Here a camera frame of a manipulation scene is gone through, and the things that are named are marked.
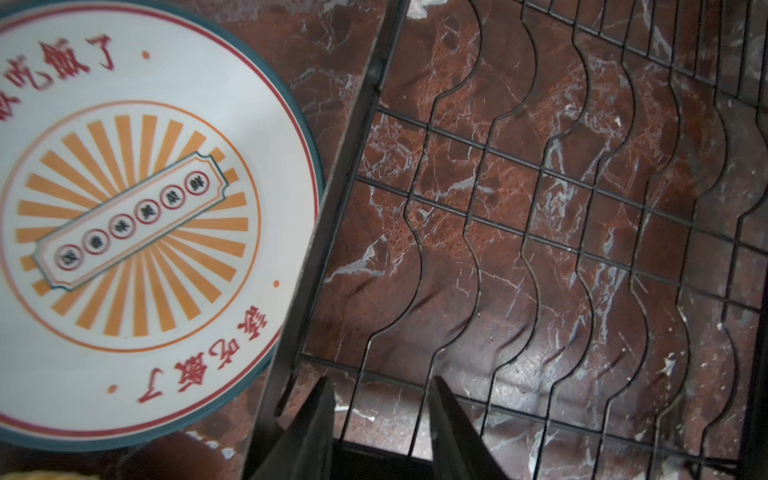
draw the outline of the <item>white ceramic plate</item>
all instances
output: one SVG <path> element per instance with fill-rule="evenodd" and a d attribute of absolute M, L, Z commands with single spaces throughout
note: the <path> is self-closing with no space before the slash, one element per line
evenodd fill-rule
<path fill-rule="evenodd" d="M 322 193 L 288 90 L 167 6 L 0 16 L 0 438 L 145 442 L 270 359 Z"/>

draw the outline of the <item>metal wire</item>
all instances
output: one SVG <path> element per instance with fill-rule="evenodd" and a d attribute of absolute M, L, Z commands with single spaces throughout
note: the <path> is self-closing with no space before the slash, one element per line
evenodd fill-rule
<path fill-rule="evenodd" d="M 520 419 L 526 419 L 530 422 L 534 422 L 536 424 L 543 425 L 543 430 L 541 434 L 541 439 L 538 441 L 538 444 L 534 446 L 536 451 L 538 452 L 536 457 L 536 463 L 535 463 L 535 470 L 533 472 L 533 478 L 537 478 L 539 476 L 539 473 L 541 471 L 541 462 L 542 458 L 544 456 L 545 452 L 545 445 L 547 441 L 547 434 L 550 429 L 563 429 L 570 432 L 576 432 L 581 435 L 586 435 L 588 437 L 596 438 L 598 440 L 598 450 L 597 454 L 594 460 L 594 464 L 592 465 L 592 471 L 591 471 L 591 477 L 595 478 L 598 474 L 598 470 L 600 467 L 600 461 L 601 461 L 601 453 L 603 451 L 604 445 L 606 442 L 615 443 L 618 445 L 628 445 L 646 452 L 650 453 L 649 462 L 647 464 L 647 478 L 654 478 L 654 474 L 656 473 L 657 469 L 657 460 L 660 457 L 660 455 L 663 456 L 671 456 L 675 458 L 679 458 L 681 460 L 684 460 L 686 462 L 689 462 L 691 465 L 697 465 L 698 470 L 697 473 L 694 472 L 694 476 L 699 476 L 702 472 L 703 468 L 715 468 L 723 471 L 732 471 L 734 466 L 737 465 L 737 461 L 729 460 L 729 459 L 722 459 L 722 458 L 709 458 L 706 457 L 705 452 L 705 442 L 707 438 L 707 434 L 709 431 L 717 425 L 726 415 L 727 413 L 732 409 L 734 399 L 736 398 L 738 385 L 739 385 L 739 371 L 740 371 L 740 360 L 738 351 L 734 345 L 733 337 L 730 335 L 730 332 L 727 328 L 724 329 L 725 334 L 727 336 L 727 339 L 730 343 L 730 347 L 732 349 L 732 360 L 734 365 L 734 374 L 733 374 L 733 381 L 731 382 L 731 389 L 729 391 L 728 398 L 725 402 L 725 405 L 723 406 L 723 409 L 720 410 L 715 418 L 713 418 L 703 429 L 701 432 L 701 443 L 700 443 L 700 449 L 697 455 L 691 455 L 687 452 L 684 452 L 682 448 L 669 448 L 668 446 L 662 446 L 660 444 L 660 426 L 662 423 L 662 420 L 675 408 L 675 406 L 680 402 L 680 400 L 684 397 L 685 387 L 688 384 L 688 382 L 692 381 L 692 379 L 689 377 L 689 370 L 690 370 L 690 362 L 691 362 L 691 340 L 690 340 L 690 332 L 689 332 L 689 326 L 687 323 L 687 320 L 685 318 L 685 314 L 682 308 L 682 296 L 684 293 L 694 293 L 697 295 L 705 296 L 706 298 L 710 298 L 712 300 L 716 300 L 720 303 L 722 303 L 723 308 L 721 310 L 721 317 L 720 317 L 720 323 L 725 326 L 725 322 L 727 320 L 727 312 L 728 309 L 732 306 L 738 307 L 742 310 L 750 311 L 753 313 L 759 313 L 760 309 L 747 305 L 741 301 L 738 300 L 732 300 L 730 297 L 733 293 L 733 281 L 735 278 L 736 273 L 736 267 L 737 267 L 737 255 L 739 250 L 749 250 L 757 255 L 760 255 L 762 257 L 768 257 L 768 251 L 763 249 L 763 246 L 757 246 L 752 245 L 748 243 L 744 243 L 742 240 L 742 229 L 743 229 L 743 222 L 745 219 L 757 211 L 757 209 L 764 205 L 766 200 L 768 200 L 768 185 L 766 185 L 766 189 L 763 191 L 762 197 L 747 211 L 741 213 L 738 216 L 737 219 L 737 227 L 735 234 L 733 237 L 730 237 L 729 235 L 715 232 L 708 230 L 704 227 L 701 227 L 697 225 L 697 211 L 699 207 L 699 199 L 707 196 L 709 192 L 713 191 L 717 186 L 720 186 L 723 182 L 723 179 L 725 178 L 725 173 L 727 172 L 728 166 L 730 165 L 730 162 L 732 159 L 730 158 L 730 138 L 728 136 L 728 130 L 727 126 L 725 125 L 722 112 L 720 111 L 720 106 L 718 104 L 718 98 L 727 98 L 727 99 L 735 99 L 737 101 L 740 101 L 744 103 L 747 106 L 750 106 L 752 108 L 756 108 L 756 123 L 757 127 L 760 130 L 760 134 L 763 137 L 763 142 L 765 143 L 766 147 L 768 147 L 768 137 L 766 136 L 766 132 L 764 131 L 763 124 L 760 118 L 761 108 L 763 105 L 763 82 L 766 74 L 766 51 L 768 51 L 768 35 L 766 36 L 766 40 L 763 45 L 763 62 L 761 64 L 760 69 L 760 83 L 758 86 L 758 92 L 757 92 L 757 102 L 752 102 L 749 98 L 746 98 L 746 94 L 744 91 L 744 77 L 746 76 L 746 70 L 747 70 L 747 49 L 748 49 L 748 38 L 749 38 L 749 30 L 750 30 L 750 22 L 751 22 L 751 16 L 753 15 L 753 9 L 751 5 L 747 6 L 746 15 L 745 15 L 745 25 L 744 25 L 744 32 L 743 32 L 743 44 L 741 49 L 741 58 L 740 58 L 740 65 L 739 65 L 739 74 L 737 79 L 737 92 L 736 94 L 732 94 L 729 91 L 725 91 L 722 85 L 721 81 L 721 75 L 722 75 L 722 64 L 721 64 L 721 56 L 722 56 L 722 44 L 723 44 L 723 36 L 724 36 L 724 12 L 725 12 L 725 0 L 721 0 L 720 2 L 720 10 L 719 10 L 719 21 L 718 21 L 718 39 L 717 39 L 717 53 L 715 58 L 715 78 L 714 81 L 711 81 L 707 75 L 707 72 L 704 72 L 704 74 L 700 74 L 700 70 L 702 67 L 702 59 L 700 56 L 702 55 L 702 50 L 704 48 L 703 45 L 703 29 L 704 29 L 704 20 L 707 17 L 707 12 L 704 6 L 704 1 L 701 0 L 700 3 L 700 9 L 699 9 L 699 15 L 698 15 L 698 27 L 697 27 L 697 41 L 696 41 L 696 47 L 695 47 L 695 53 L 694 53 L 694 69 L 693 71 L 688 71 L 684 67 L 677 65 L 677 61 L 679 58 L 677 57 L 677 41 L 678 41 L 678 29 L 679 29 L 679 21 L 680 21 L 680 4 L 681 2 L 685 0 L 676 0 L 674 3 L 675 7 L 675 13 L 674 13 L 674 26 L 672 31 L 672 39 L 671 39 L 671 51 L 670 51 L 670 58 L 669 60 L 664 60 L 662 58 L 656 57 L 652 50 L 653 50 L 653 44 L 654 44 L 654 38 L 657 34 L 658 27 L 656 26 L 656 15 L 657 15 L 657 3 L 656 1 L 653 2 L 650 14 L 650 24 L 648 25 L 648 40 L 647 40 L 647 46 L 644 51 L 639 50 L 638 48 L 633 47 L 632 45 L 629 45 L 629 37 L 630 37 L 630 31 L 633 26 L 633 17 L 635 14 L 635 9 L 637 7 L 637 0 L 633 0 L 632 3 L 632 9 L 630 11 L 630 14 L 627 19 L 627 26 L 626 30 L 624 31 L 624 37 L 622 39 L 616 39 L 612 38 L 609 35 L 607 35 L 604 32 L 604 23 L 605 23 L 605 17 L 607 16 L 607 10 L 610 2 L 607 2 L 607 0 L 604 0 L 603 8 L 601 9 L 600 18 L 599 18 L 599 28 L 598 30 L 594 30 L 592 27 L 586 26 L 583 24 L 580 19 L 580 11 L 581 11 L 581 0 L 578 0 L 578 3 L 576 5 L 576 12 L 574 14 L 574 18 L 567 18 L 563 15 L 558 14 L 554 11 L 554 0 L 550 1 L 549 5 L 547 7 L 542 7 L 540 5 L 536 5 L 534 3 L 531 3 L 529 0 L 518 0 L 518 2 L 521 4 L 520 9 L 520 18 L 521 23 L 523 25 L 523 28 L 526 30 L 526 33 L 528 37 L 531 40 L 531 45 L 534 53 L 534 60 L 535 60 L 535 70 L 533 74 L 533 80 L 531 83 L 531 87 L 528 90 L 528 92 L 525 93 L 524 97 L 520 101 L 518 105 L 516 105 L 514 108 L 512 108 L 510 111 L 505 112 L 504 114 L 501 114 L 494 118 L 490 124 L 490 127 L 488 129 L 488 135 L 484 143 L 480 143 L 471 139 L 463 138 L 460 135 L 457 135 L 454 132 L 447 131 L 446 129 L 437 127 L 434 125 L 435 123 L 435 112 L 437 110 L 438 104 L 441 100 L 448 97 L 449 95 L 459 91 L 462 87 L 464 87 L 467 82 L 472 78 L 472 76 L 475 74 L 478 66 L 480 65 L 480 62 L 482 61 L 483 56 L 483 29 L 484 25 L 482 23 L 481 16 L 478 12 L 477 5 L 475 5 L 474 0 L 467 0 L 470 6 L 472 7 L 472 10 L 475 15 L 475 19 L 478 22 L 479 30 L 478 30 L 478 54 L 477 58 L 475 59 L 475 63 L 472 66 L 472 69 L 470 72 L 455 86 L 450 88 L 447 91 L 442 92 L 438 96 L 435 97 L 434 101 L 432 102 L 432 109 L 430 111 L 429 119 L 427 122 L 422 122 L 413 118 L 408 117 L 407 115 L 404 115 L 398 111 L 392 111 L 386 107 L 383 107 L 382 105 L 379 105 L 376 107 L 376 110 L 383 116 L 390 116 L 392 118 L 397 118 L 400 121 L 406 122 L 407 124 L 412 125 L 413 127 L 417 127 L 419 129 L 422 129 L 425 131 L 424 136 L 424 142 L 422 147 L 422 154 L 418 160 L 417 165 L 415 166 L 415 173 L 413 175 L 413 178 L 410 183 L 409 189 L 401 190 L 396 187 L 392 187 L 389 185 L 386 185 L 382 182 L 379 182 L 377 180 L 369 179 L 366 177 L 362 177 L 360 175 L 357 175 L 355 177 L 355 181 L 360 182 L 361 184 L 366 184 L 371 187 L 385 190 L 390 192 L 391 194 L 398 195 L 400 197 L 405 198 L 404 207 L 402 209 L 402 220 L 405 222 L 406 226 L 409 228 L 409 231 L 415 241 L 417 250 L 418 250 L 418 258 L 419 258 L 419 276 L 418 276 L 418 282 L 416 284 L 415 290 L 413 292 L 413 295 L 408 303 L 408 305 L 405 307 L 405 309 L 388 325 L 384 326 L 383 328 L 375 331 L 370 335 L 370 337 L 367 340 L 365 350 L 363 352 L 361 363 L 359 364 L 359 367 L 353 367 L 353 366 L 345 366 L 342 364 L 339 364 L 337 362 L 330 362 L 324 359 L 319 359 L 316 357 L 308 356 L 307 354 L 303 354 L 301 358 L 304 361 L 310 361 L 314 363 L 318 363 L 320 365 L 329 366 L 332 368 L 341 369 L 342 371 L 354 373 L 356 374 L 355 378 L 355 384 L 353 387 L 352 396 L 349 401 L 349 407 L 347 409 L 345 421 L 342 428 L 342 433 L 340 438 L 344 439 L 345 435 L 349 428 L 349 422 L 351 415 L 354 410 L 354 405 L 356 400 L 359 396 L 359 389 L 362 384 L 362 381 L 364 379 L 374 379 L 376 381 L 380 382 L 387 382 L 393 385 L 398 386 L 406 386 L 410 389 L 417 389 L 421 392 L 421 402 L 419 405 L 419 412 L 416 416 L 415 421 L 415 428 L 413 429 L 413 434 L 411 437 L 410 445 L 409 445 L 409 455 L 413 455 L 414 448 L 418 439 L 419 435 L 419 427 L 421 425 L 424 409 L 425 409 L 425 402 L 426 402 L 426 390 L 427 385 L 429 384 L 429 380 L 432 378 L 433 374 L 435 373 L 435 363 L 436 360 L 448 349 L 452 347 L 462 336 L 465 334 L 469 326 L 472 324 L 472 322 L 476 319 L 478 308 L 480 304 L 480 299 L 482 296 L 482 269 L 480 267 L 478 254 L 475 251 L 474 246 L 472 245 L 472 242 L 468 238 L 468 229 L 472 222 L 478 222 L 482 223 L 484 225 L 497 228 L 499 230 L 503 230 L 505 232 L 513 233 L 514 235 L 520 236 L 522 238 L 520 250 L 519 250 L 519 256 L 522 258 L 522 261 L 526 267 L 526 270 L 528 272 L 528 275 L 531 278 L 531 281 L 534 285 L 535 292 L 536 292 L 536 303 L 535 303 L 535 316 L 533 320 L 525 327 L 523 327 L 520 331 L 520 335 L 523 335 L 526 331 L 528 331 L 528 336 L 523 344 L 523 346 L 518 350 L 513 357 L 510 359 L 507 359 L 506 361 L 502 362 L 500 365 L 496 366 L 492 373 L 492 377 L 490 379 L 490 386 L 488 388 L 488 394 L 485 400 L 477 400 L 477 399 L 467 399 L 467 398 L 460 398 L 463 402 L 466 402 L 468 404 L 482 407 L 483 408 L 483 415 L 482 415 L 482 424 L 481 424 L 481 434 L 485 433 L 486 426 L 488 423 L 488 417 L 492 410 L 498 410 L 499 412 L 503 412 L 506 415 L 511 415 Z M 584 106 L 579 112 L 578 118 L 574 121 L 574 123 L 568 127 L 566 130 L 556 134 L 553 137 L 550 137 L 547 139 L 544 152 L 542 153 L 542 162 L 540 164 L 533 164 L 532 162 L 523 160 L 521 158 L 518 158 L 508 152 L 500 151 L 498 149 L 495 149 L 490 146 L 492 142 L 493 135 L 495 133 L 495 129 L 497 126 L 497 123 L 517 112 L 520 111 L 524 106 L 526 106 L 526 102 L 529 100 L 530 94 L 536 90 L 537 86 L 541 83 L 541 72 L 539 71 L 539 55 L 540 52 L 538 51 L 538 46 L 536 43 L 535 36 L 531 33 L 531 29 L 529 28 L 528 22 L 527 22 L 527 15 L 525 14 L 528 9 L 533 9 L 539 13 L 542 13 L 543 15 L 547 15 L 549 18 L 554 19 L 557 22 L 566 24 L 571 27 L 571 43 L 573 47 L 575 48 L 581 63 L 584 66 L 584 72 L 586 75 L 586 98 L 584 99 Z M 565 137 L 566 135 L 572 134 L 574 132 L 574 129 L 577 125 L 580 124 L 580 122 L 583 121 L 584 115 L 587 112 L 588 108 L 590 107 L 590 100 L 591 100 L 591 91 L 592 91 L 592 85 L 591 85 L 591 76 L 590 76 L 590 68 L 588 66 L 585 53 L 581 50 L 581 48 L 578 46 L 578 43 L 576 42 L 576 35 L 577 33 L 583 33 L 586 35 L 590 35 L 594 38 L 597 38 L 599 40 L 605 41 L 610 45 L 617 46 L 621 49 L 621 68 L 626 76 L 629 85 L 630 90 L 632 94 L 632 106 L 633 106 L 633 116 L 630 128 L 627 132 L 627 136 L 621 140 L 618 146 L 616 146 L 613 151 L 608 151 L 598 158 L 597 166 L 594 169 L 594 173 L 592 174 L 591 181 L 586 181 L 579 178 L 573 178 L 569 177 L 564 171 L 557 171 L 555 168 L 553 168 L 547 158 L 548 158 L 548 152 L 552 148 L 554 142 L 559 141 L 559 139 Z M 615 192 L 609 191 L 603 187 L 599 187 L 599 180 L 601 178 L 601 175 L 603 173 L 602 166 L 606 164 L 607 160 L 615 156 L 619 151 L 626 148 L 627 145 L 629 145 L 630 142 L 632 142 L 632 139 L 635 135 L 635 128 L 636 128 L 636 120 L 637 120 L 637 112 L 638 112 L 638 93 L 636 92 L 637 86 L 634 83 L 633 80 L 633 74 L 630 71 L 630 69 L 627 66 L 626 63 L 626 57 L 627 53 L 631 55 L 636 55 L 640 58 L 645 59 L 646 61 L 653 62 L 657 65 L 661 65 L 662 67 L 666 68 L 668 71 L 667 76 L 667 87 L 669 88 L 671 92 L 671 97 L 673 99 L 676 111 L 677 111 L 677 136 L 675 139 L 675 145 L 672 154 L 667 159 L 666 163 L 663 165 L 656 166 L 654 168 L 654 172 L 652 175 L 649 176 L 647 179 L 647 182 L 645 184 L 644 188 L 644 195 L 643 200 L 638 202 L 636 200 L 632 200 L 630 198 L 624 197 L 620 194 L 617 194 Z M 676 164 L 677 161 L 680 161 L 680 158 L 678 156 L 678 147 L 680 146 L 680 139 L 683 136 L 683 111 L 682 111 L 682 104 L 680 100 L 679 92 L 677 91 L 677 88 L 674 86 L 677 84 L 677 77 L 678 76 L 684 76 L 687 78 L 694 79 L 695 81 L 698 81 L 700 83 L 703 83 L 705 85 L 708 85 L 711 87 L 713 92 L 713 102 L 714 102 L 714 108 L 717 112 L 720 124 L 723 128 L 723 132 L 725 134 L 726 138 L 726 145 L 725 145 L 725 158 L 723 161 L 723 166 L 718 174 L 717 179 L 715 182 L 710 186 L 706 192 L 699 195 L 695 200 L 692 207 L 692 214 L 691 218 L 682 218 L 674 214 L 670 214 L 668 212 L 665 212 L 663 210 L 660 210 L 658 207 L 651 204 L 650 201 L 650 194 L 651 194 L 651 186 L 654 184 L 654 182 L 661 178 L 663 175 L 665 175 L 666 172 L 669 171 L 669 169 Z M 423 197 L 422 195 L 419 195 L 416 193 L 416 187 L 419 182 L 419 179 L 424 171 L 424 163 L 425 159 L 427 157 L 428 152 L 428 146 L 430 145 L 431 141 L 434 141 L 437 137 L 447 137 L 450 138 L 453 141 L 457 141 L 459 143 L 468 145 L 469 147 L 474 147 L 478 149 L 482 149 L 482 156 L 480 158 L 480 161 L 478 162 L 478 165 L 475 169 L 475 178 L 472 186 L 472 191 L 470 193 L 470 200 L 469 205 L 466 210 L 461 210 L 456 207 L 450 207 L 449 205 L 445 205 L 439 201 L 436 200 L 430 200 L 429 198 Z M 523 167 L 529 168 L 533 170 L 536 173 L 536 181 L 535 181 L 535 188 L 534 193 L 531 199 L 531 204 L 528 208 L 528 216 L 526 218 L 525 228 L 523 230 L 517 229 L 515 227 L 510 227 L 509 225 L 504 225 L 503 223 L 499 223 L 493 220 L 490 220 L 488 218 L 484 218 L 482 216 L 479 216 L 477 214 L 472 213 L 473 211 L 473 204 L 475 202 L 476 193 L 478 189 L 478 183 L 480 179 L 480 175 L 482 172 L 483 165 L 485 164 L 486 157 L 488 154 L 494 154 L 501 158 L 506 159 L 507 161 L 514 162 L 515 164 L 521 165 Z M 548 239 L 546 237 L 543 237 L 541 235 L 537 235 L 531 232 L 531 225 L 532 225 L 532 218 L 535 215 L 535 207 L 536 207 L 536 199 L 537 196 L 541 193 L 541 179 L 545 176 L 552 176 L 556 177 L 559 180 L 562 180 L 564 182 L 567 182 L 568 185 L 579 187 L 582 189 L 585 189 L 588 191 L 588 202 L 587 202 L 587 208 L 586 213 L 584 215 L 584 228 L 581 231 L 581 237 L 578 243 L 578 247 L 571 247 L 569 245 L 566 245 L 564 243 L 558 242 L 556 240 Z M 631 257 L 631 263 L 629 265 L 617 262 L 615 260 L 611 260 L 608 258 L 601 257 L 595 253 L 589 252 L 586 250 L 586 242 L 585 242 L 585 236 L 587 231 L 587 225 L 589 223 L 589 219 L 592 215 L 592 207 L 594 205 L 595 198 L 598 197 L 598 195 L 611 198 L 612 200 L 616 200 L 620 202 L 621 204 L 626 204 L 628 206 L 632 206 L 640 211 L 640 225 L 637 228 L 637 232 L 634 238 L 634 245 L 632 250 L 632 257 Z M 468 247 L 469 253 L 472 256 L 472 260 L 475 265 L 475 272 L 477 274 L 477 290 L 475 292 L 475 301 L 472 305 L 472 311 L 467 317 L 467 319 L 463 322 L 459 332 L 457 335 L 455 335 L 452 339 L 450 339 L 448 342 L 441 345 L 438 349 L 436 349 L 430 358 L 429 361 L 429 367 L 427 371 L 426 381 L 424 385 L 416 385 L 409 382 L 403 382 L 399 379 L 393 379 L 387 376 L 383 376 L 379 373 L 369 371 L 366 369 L 367 362 L 369 360 L 369 353 L 372 348 L 373 342 L 383 335 L 384 333 L 390 331 L 391 329 L 395 328 L 399 323 L 403 321 L 413 310 L 414 306 L 416 305 L 416 301 L 419 298 L 419 294 L 421 292 L 422 283 L 424 280 L 424 272 L 425 272 L 425 257 L 424 257 L 424 246 L 422 245 L 422 240 L 419 236 L 418 231 L 416 228 L 412 225 L 412 222 L 409 218 L 409 211 L 412 210 L 412 208 L 415 205 L 418 204 L 425 204 L 429 205 L 431 207 L 434 207 L 435 209 L 445 211 L 457 216 L 460 216 L 464 219 L 464 227 L 462 230 L 462 238 Z M 680 269 L 680 275 L 677 280 L 671 280 L 668 278 L 664 278 L 662 276 L 659 276 L 657 274 L 654 274 L 652 272 L 648 272 L 645 270 L 642 270 L 637 267 L 638 265 L 638 259 L 639 259 L 639 252 L 641 248 L 641 244 L 643 243 L 643 238 L 646 233 L 646 229 L 648 224 L 654 219 L 654 218 L 663 218 L 665 220 L 669 220 L 671 222 L 674 222 L 676 224 L 682 225 L 687 228 L 687 237 L 686 237 L 686 243 L 685 243 L 685 251 L 684 251 L 684 258 L 683 258 L 683 266 Z M 687 282 L 685 273 L 686 273 L 686 266 L 689 263 L 689 255 L 690 255 L 690 245 L 691 245 L 691 238 L 694 233 L 700 233 L 703 235 L 707 235 L 709 237 L 712 237 L 714 239 L 723 241 L 728 243 L 732 248 L 732 253 L 730 257 L 730 266 L 727 276 L 727 286 L 725 289 L 725 294 L 721 295 L 718 292 L 710 292 L 706 289 L 699 288 L 698 286 L 694 286 L 693 284 L 690 284 Z M 506 407 L 498 406 L 494 403 L 494 390 L 495 390 L 495 384 L 498 380 L 500 372 L 504 369 L 509 367 L 510 365 L 517 362 L 521 355 L 527 351 L 527 349 L 531 345 L 531 341 L 534 339 L 536 332 L 539 330 L 539 320 L 541 317 L 541 286 L 538 282 L 538 278 L 536 277 L 536 272 L 534 267 L 531 265 L 530 260 L 528 258 L 528 255 L 526 254 L 527 247 L 530 245 L 530 242 L 537 242 L 549 247 L 553 247 L 555 249 L 567 251 L 569 253 L 575 254 L 576 257 L 576 263 L 575 263 L 575 273 L 577 277 L 580 280 L 581 287 L 584 289 L 584 295 L 586 297 L 586 300 L 589 304 L 590 309 L 590 315 L 589 315 L 589 337 L 584 345 L 584 349 L 581 352 L 581 356 L 578 358 L 578 361 L 575 363 L 573 367 L 569 369 L 568 372 L 566 372 L 563 376 L 556 379 L 549 388 L 548 396 L 547 396 L 547 403 L 546 403 L 546 410 L 544 416 L 534 415 L 527 412 L 518 411 L 515 409 L 509 409 Z M 583 259 L 589 259 L 593 260 L 599 263 L 603 263 L 605 265 L 611 266 L 613 268 L 617 268 L 619 270 L 623 270 L 625 272 L 629 273 L 629 287 L 632 297 L 634 298 L 634 301 L 637 303 L 638 308 L 641 311 L 641 314 L 643 316 L 644 325 L 645 325 L 645 344 L 643 347 L 643 354 L 641 356 L 641 359 L 639 363 L 637 364 L 637 367 L 635 368 L 634 372 L 630 377 L 627 378 L 627 382 L 614 394 L 608 397 L 608 399 L 605 402 L 604 409 L 603 409 L 603 416 L 602 416 L 602 422 L 601 427 L 599 429 L 589 429 L 581 425 L 575 425 L 572 422 L 563 422 L 561 420 L 554 419 L 552 416 L 552 406 L 556 403 L 557 397 L 558 397 L 558 387 L 560 387 L 563 382 L 566 380 L 572 378 L 576 372 L 581 369 L 584 364 L 587 362 L 587 358 L 592 350 L 592 343 L 593 343 L 593 337 L 594 337 L 594 331 L 595 331 L 595 308 L 593 304 L 593 298 L 592 298 L 592 292 L 591 289 L 588 288 L 588 282 L 584 278 L 584 272 L 582 268 L 582 261 Z M 618 398 L 620 398 L 623 394 L 625 394 L 626 391 L 629 390 L 629 388 L 635 384 L 636 380 L 638 380 L 641 377 L 641 373 L 645 371 L 647 368 L 647 357 L 649 355 L 649 345 L 651 344 L 651 332 L 650 332 L 650 324 L 648 319 L 648 308 L 643 304 L 641 301 L 640 296 L 638 295 L 637 291 L 635 290 L 636 283 L 639 281 L 640 278 L 649 278 L 652 280 L 655 280 L 659 283 L 663 283 L 666 285 L 674 286 L 677 289 L 677 294 L 675 296 L 675 305 L 678 310 L 678 314 L 680 316 L 679 323 L 682 327 L 685 335 L 685 343 L 686 343 L 686 362 L 684 364 L 683 368 L 683 378 L 680 381 L 680 385 L 674 392 L 674 394 L 666 401 L 665 405 L 661 406 L 654 415 L 654 434 L 653 434 L 653 440 L 652 442 L 645 443 L 640 442 L 633 439 L 626 439 L 624 437 L 621 437 L 619 435 L 614 435 L 608 432 L 608 424 L 609 424 L 609 418 L 611 414 L 611 407 L 614 404 L 614 401 Z"/>

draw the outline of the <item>dish rack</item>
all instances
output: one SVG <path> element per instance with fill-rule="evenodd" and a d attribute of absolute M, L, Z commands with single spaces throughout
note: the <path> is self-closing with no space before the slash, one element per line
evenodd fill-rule
<path fill-rule="evenodd" d="M 336 383 L 333 458 L 348 472 L 431 475 L 440 376 L 509 478 L 762 478 L 768 5 L 449 0 L 426 19 L 409 6 L 386 10 L 243 478 L 320 375 Z M 382 233 L 349 267 L 344 239 L 373 211 L 401 245 Z M 389 302 L 365 310 L 353 297 L 376 282 Z M 323 316 L 345 302 L 368 313 L 345 324 L 362 325 L 352 343 Z M 366 414 L 387 395 L 411 399 L 387 404 L 408 417 L 389 430 Z M 452 415 L 433 423 L 464 421 Z"/>

